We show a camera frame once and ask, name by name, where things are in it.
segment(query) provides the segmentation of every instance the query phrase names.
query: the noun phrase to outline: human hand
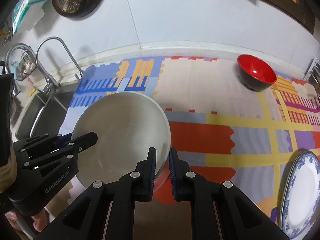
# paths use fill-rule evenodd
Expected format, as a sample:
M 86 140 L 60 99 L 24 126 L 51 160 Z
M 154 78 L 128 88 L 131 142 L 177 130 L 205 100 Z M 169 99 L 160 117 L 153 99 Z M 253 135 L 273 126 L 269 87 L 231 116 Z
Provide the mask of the human hand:
M 22 232 L 21 228 L 18 226 L 17 224 L 17 214 L 16 211 L 10 211 L 8 213 L 5 214 L 6 218 L 8 219 L 9 223 L 11 224 L 11 226 L 17 230 Z M 41 232 L 48 224 L 47 221 L 47 217 L 45 215 L 45 210 L 41 210 L 39 214 L 31 217 L 34 221 L 33 221 L 33 227 L 35 228 L 35 230 L 37 230 L 38 232 Z

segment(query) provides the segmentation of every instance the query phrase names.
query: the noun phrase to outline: faucet handle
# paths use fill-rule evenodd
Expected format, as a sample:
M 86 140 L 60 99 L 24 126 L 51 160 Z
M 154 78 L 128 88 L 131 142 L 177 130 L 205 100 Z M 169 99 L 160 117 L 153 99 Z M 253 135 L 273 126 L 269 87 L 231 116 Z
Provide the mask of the faucet handle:
M 77 75 L 77 73 L 75 74 L 75 77 L 77 78 L 78 81 L 80 81 L 79 76 Z

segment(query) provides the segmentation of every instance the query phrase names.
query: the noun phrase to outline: silver faucet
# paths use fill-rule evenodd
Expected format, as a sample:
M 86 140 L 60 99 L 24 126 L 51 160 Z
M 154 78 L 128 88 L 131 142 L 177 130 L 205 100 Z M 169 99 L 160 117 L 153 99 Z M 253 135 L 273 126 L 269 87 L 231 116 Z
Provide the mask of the silver faucet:
M 7 51 L 7 54 L 5 55 L 5 64 L 6 64 L 6 68 L 7 68 L 7 72 L 11 73 L 10 71 L 10 67 L 9 67 L 9 57 L 11 55 L 11 53 L 16 50 L 16 49 L 22 49 L 25 52 L 27 52 L 29 54 L 29 56 L 31 57 L 31 60 L 33 62 L 36 63 L 37 68 L 40 70 L 40 72 L 42 73 L 42 75 L 44 76 L 47 84 L 44 87 L 43 90 L 39 90 L 38 88 L 36 88 L 37 90 L 44 92 L 47 96 L 53 95 L 57 89 L 60 88 L 60 84 L 54 79 L 54 77 L 52 75 L 50 75 L 46 69 L 44 68 L 44 66 L 40 63 L 39 59 L 38 59 L 38 54 L 39 54 L 39 49 L 42 47 L 42 45 L 47 42 L 48 40 L 58 40 L 62 43 L 63 47 L 65 48 L 65 50 L 67 51 L 68 55 L 70 56 L 71 60 L 73 61 L 73 63 L 76 65 L 77 69 L 80 72 L 80 76 L 82 77 L 83 75 L 83 70 L 80 68 L 80 66 L 78 65 L 78 63 L 76 62 L 75 58 L 73 57 L 73 55 L 71 54 L 70 50 L 68 49 L 68 47 L 66 46 L 65 42 L 59 38 L 59 37 L 49 37 L 46 38 L 44 41 L 42 41 L 36 51 L 36 53 L 34 53 L 34 51 L 31 49 L 30 46 L 24 44 L 24 43 L 16 43 L 13 44 L 9 50 Z M 21 88 L 20 86 L 17 84 L 17 82 L 15 82 L 15 87 L 14 87 L 14 94 L 15 96 L 17 96 L 20 92 L 21 92 Z
M 36 60 L 36 54 L 34 53 L 34 51 L 31 49 L 30 46 L 28 46 L 27 44 L 24 43 L 16 43 L 13 44 L 9 50 L 7 51 L 7 54 L 5 55 L 5 64 L 6 64 L 6 68 L 7 68 L 7 72 L 11 73 L 10 68 L 9 68 L 9 58 L 10 55 L 13 51 L 15 51 L 16 49 L 22 49 L 23 51 L 27 52 L 29 54 L 29 56 L 31 57 L 31 60 L 33 62 L 36 62 L 36 66 L 38 67 L 38 69 L 40 70 L 40 72 L 42 73 L 42 75 L 44 76 L 47 85 L 44 88 L 44 92 L 45 93 L 49 93 L 52 89 L 57 90 L 60 85 L 59 83 L 54 79 L 54 77 L 52 75 L 50 75 L 46 69 L 44 68 L 44 66 L 37 60 Z M 21 89 L 19 88 L 19 85 L 15 82 L 15 86 L 17 87 L 17 90 L 19 91 L 19 93 L 21 92 Z
M 83 75 L 83 70 L 82 70 L 82 69 L 80 68 L 80 66 L 78 65 L 77 61 L 75 60 L 75 58 L 74 58 L 73 55 L 71 54 L 71 52 L 70 52 L 70 50 L 68 49 L 68 47 L 67 47 L 67 45 L 65 44 L 65 42 L 64 42 L 61 38 L 56 37 L 56 36 L 52 36 L 52 37 L 46 38 L 44 41 L 42 41 L 42 42 L 40 43 L 40 45 L 39 45 L 39 47 L 38 47 L 38 49 L 37 49 L 37 51 L 36 51 L 36 64 L 38 65 L 38 64 L 40 63 L 39 60 L 38 60 L 39 49 L 41 48 L 41 46 L 42 46 L 45 42 L 47 42 L 47 41 L 49 41 L 49 40 L 57 40 L 57 41 L 60 41 L 60 42 L 61 42 L 61 44 L 63 45 L 64 49 L 67 51 L 69 57 L 71 58 L 71 60 L 73 61 L 73 63 L 76 65 L 77 69 L 79 70 L 80 76 L 82 77 L 82 75 Z

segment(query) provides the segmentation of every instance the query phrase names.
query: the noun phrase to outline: white bowl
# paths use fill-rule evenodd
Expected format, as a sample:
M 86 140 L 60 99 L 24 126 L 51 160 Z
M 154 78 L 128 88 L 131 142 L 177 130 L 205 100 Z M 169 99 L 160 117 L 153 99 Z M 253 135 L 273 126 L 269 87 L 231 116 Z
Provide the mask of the white bowl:
M 97 144 L 78 154 L 77 177 L 84 187 L 96 180 L 114 182 L 134 171 L 150 147 L 156 148 L 156 177 L 161 173 L 171 135 L 168 119 L 153 99 L 131 91 L 102 97 L 81 115 L 72 139 L 91 131 L 98 135 Z

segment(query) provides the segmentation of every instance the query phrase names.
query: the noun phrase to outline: sink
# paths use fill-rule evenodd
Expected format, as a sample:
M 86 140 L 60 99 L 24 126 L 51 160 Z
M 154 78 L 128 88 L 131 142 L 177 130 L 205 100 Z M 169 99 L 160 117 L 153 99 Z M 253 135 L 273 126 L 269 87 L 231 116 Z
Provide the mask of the sink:
M 22 140 L 45 133 L 58 134 L 77 87 L 78 83 L 61 85 L 50 98 L 37 91 L 21 117 L 16 138 Z

